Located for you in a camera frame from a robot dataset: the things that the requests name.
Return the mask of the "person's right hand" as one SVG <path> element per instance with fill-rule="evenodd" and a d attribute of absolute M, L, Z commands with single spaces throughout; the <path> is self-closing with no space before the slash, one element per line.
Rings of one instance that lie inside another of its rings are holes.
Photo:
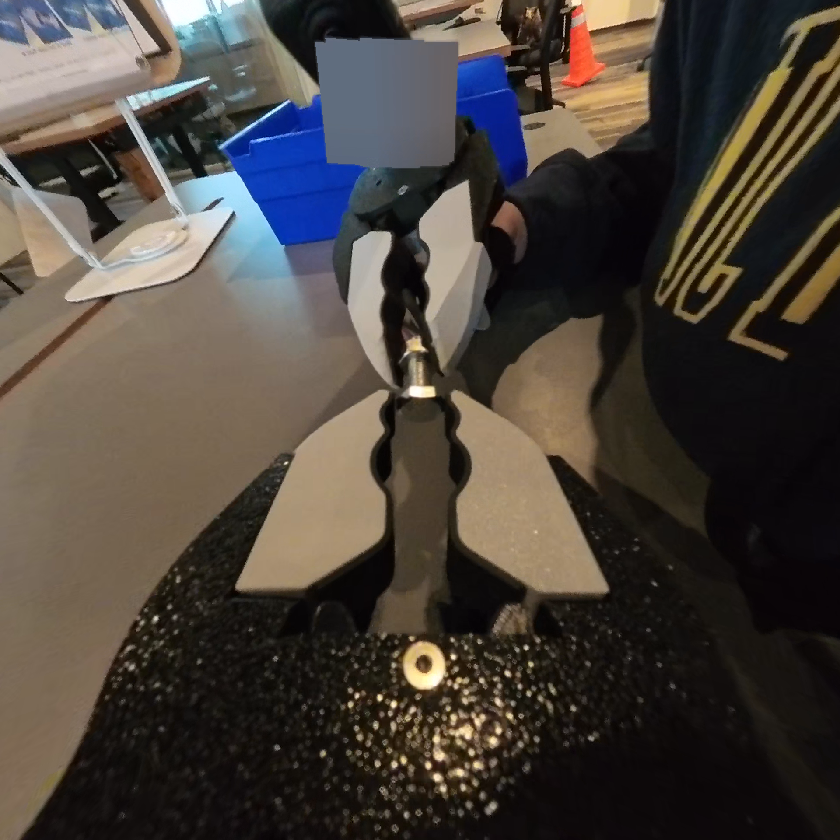
<path fill-rule="evenodd" d="M 487 230 L 487 246 L 494 265 L 501 268 L 518 265 L 528 242 L 528 228 L 520 208 L 504 201 Z"/>

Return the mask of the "clear acrylic sign stand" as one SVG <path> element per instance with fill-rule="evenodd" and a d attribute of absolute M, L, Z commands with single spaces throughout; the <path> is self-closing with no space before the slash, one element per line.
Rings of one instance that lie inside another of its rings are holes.
<path fill-rule="evenodd" d="M 66 292 L 94 301 L 168 285 L 194 271 L 233 212 L 188 213 L 134 115 L 130 96 L 168 84 L 182 52 L 158 2 L 2 2 L 2 139 L 113 105 L 163 187 L 169 217 L 135 229 L 106 256 L 94 254 L 43 193 L 2 150 L 2 168 L 17 190 L 89 270 Z"/>

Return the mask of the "silver hex bolt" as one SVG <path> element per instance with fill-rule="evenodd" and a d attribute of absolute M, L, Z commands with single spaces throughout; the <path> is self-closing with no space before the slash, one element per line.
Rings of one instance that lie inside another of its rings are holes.
<path fill-rule="evenodd" d="M 437 397 L 434 371 L 430 353 L 404 357 L 402 371 L 402 398 L 406 400 L 433 400 Z"/>

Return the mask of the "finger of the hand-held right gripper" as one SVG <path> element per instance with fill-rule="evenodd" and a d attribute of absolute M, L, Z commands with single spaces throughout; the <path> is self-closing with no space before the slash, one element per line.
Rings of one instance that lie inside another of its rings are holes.
<path fill-rule="evenodd" d="M 482 319 L 491 275 L 487 249 L 474 231 L 469 182 L 449 187 L 421 216 L 416 234 L 427 256 L 426 302 L 411 317 L 437 370 L 449 376 Z"/>
<path fill-rule="evenodd" d="M 353 243 L 347 306 L 360 346 L 393 392 L 403 390 L 401 361 L 406 308 L 387 285 L 397 266 L 395 237 L 384 231 L 365 234 Z"/>

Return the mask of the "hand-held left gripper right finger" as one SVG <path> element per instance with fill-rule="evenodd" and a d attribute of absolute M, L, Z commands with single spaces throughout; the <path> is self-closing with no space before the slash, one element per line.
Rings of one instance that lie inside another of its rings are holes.
<path fill-rule="evenodd" d="M 467 394 L 450 396 L 466 476 L 455 495 L 455 542 L 537 601 L 601 600 L 608 583 L 546 455 Z"/>

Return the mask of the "blue plastic bin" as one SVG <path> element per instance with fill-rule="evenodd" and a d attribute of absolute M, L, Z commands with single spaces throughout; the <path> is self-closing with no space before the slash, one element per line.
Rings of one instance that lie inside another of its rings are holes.
<path fill-rule="evenodd" d="M 499 56 L 458 65 L 457 114 L 488 134 L 505 186 L 525 177 L 518 99 Z M 335 239 L 362 168 L 327 162 L 321 99 L 288 100 L 221 146 L 284 246 Z"/>

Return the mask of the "black office chair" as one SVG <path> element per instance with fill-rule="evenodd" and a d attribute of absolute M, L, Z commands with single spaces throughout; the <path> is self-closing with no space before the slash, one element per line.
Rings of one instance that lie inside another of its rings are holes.
<path fill-rule="evenodd" d="M 553 96 L 552 66 L 570 56 L 573 8 L 562 1 L 503 1 L 497 24 L 511 48 L 507 79 L 520 116 L 546 112 L 564 103 Z"/>

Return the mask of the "wooden table with black legs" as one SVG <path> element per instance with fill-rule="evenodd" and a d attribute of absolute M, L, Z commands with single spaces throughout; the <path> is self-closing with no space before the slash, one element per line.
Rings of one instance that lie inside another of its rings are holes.
<path fill-rule="evenodd" d="M 205 77 L 129 98 L 134 117 L 149 140 L 170 135 L 197 177 L 207 172 L 186 126 L 203 110 L 210 85 Z M 147 203 L 162 197 L 164 190 L 115 106 L 87 112 L 82 121 L 78 125 L 68 118 L 16 139 L 3 139 L 2 149 L 25 175 L 49 169 L 62 177 L 70 194 L 83 202 L 95 237 L 101 237 L 122 224 L 101 195 L 107 187 L 128 182 Z"/>

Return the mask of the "orange traffic cone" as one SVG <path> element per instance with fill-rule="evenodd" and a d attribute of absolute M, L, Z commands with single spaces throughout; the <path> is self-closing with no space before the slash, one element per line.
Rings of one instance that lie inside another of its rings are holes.
<path fill-rule="evenodd" d="M 574 5 L 569 15 L 568 47 L 569 71 L 561 80 L 565 87 L 581 88 L 604 71 L 605 65 L 595 57 L 582 2 Z"/>

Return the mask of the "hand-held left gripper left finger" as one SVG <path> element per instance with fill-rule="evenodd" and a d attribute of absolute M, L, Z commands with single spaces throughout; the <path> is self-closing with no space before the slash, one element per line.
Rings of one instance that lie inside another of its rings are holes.
<path fill-rule="evenodd" d="M 235 590 L 302 598 L 387 546 L 391 500 L 375 470 L 393 394 L 366 396 L 296 449 Z"/>

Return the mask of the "person in dark sweatshirt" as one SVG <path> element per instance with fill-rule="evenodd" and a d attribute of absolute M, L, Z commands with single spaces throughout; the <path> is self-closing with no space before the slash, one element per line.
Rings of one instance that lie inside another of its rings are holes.
<path fill-rule="evenodd" d="M 649 82 L 598 249 L 760 621 L 838 636 L 838 2 L 666 2 Z"/>

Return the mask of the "light grey office desk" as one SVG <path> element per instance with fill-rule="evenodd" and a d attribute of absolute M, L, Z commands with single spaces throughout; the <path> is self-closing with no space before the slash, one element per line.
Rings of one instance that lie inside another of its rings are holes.
<path fill-rule="evenodd" d="M 502 1 L 395 2 L 411 37 L 427 42 L 453 41 L 458 60 L 508 57 L 511 42 L 498 24 Z"/>

